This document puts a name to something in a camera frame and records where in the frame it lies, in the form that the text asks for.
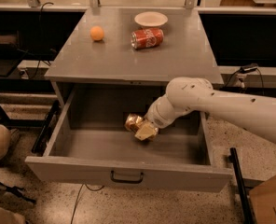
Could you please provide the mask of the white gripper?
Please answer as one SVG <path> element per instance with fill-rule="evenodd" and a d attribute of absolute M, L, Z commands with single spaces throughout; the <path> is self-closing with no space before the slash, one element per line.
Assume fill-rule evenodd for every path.
<path fill-rule="evenodd" d="M 145 119 L 148 121 L 144 121 L 135 134 L 135 137 L 141 141 L 153 139 L 159 132 L 158 128 L 166 128 L 175 121 L 175 109 L 166 95 L 159 97 L 149 107 Z"/>

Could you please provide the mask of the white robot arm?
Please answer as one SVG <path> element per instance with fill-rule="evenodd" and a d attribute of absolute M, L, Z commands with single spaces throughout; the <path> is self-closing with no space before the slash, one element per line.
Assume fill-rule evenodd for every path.
<path fill-rule="evenodd" d="M 145 114 L 135 137 L 145 140 L 158 129 L 193 111 L 208 113 L 276 144 L 276 98 L 217 91 L 204 78 L 177 77 Z"/>

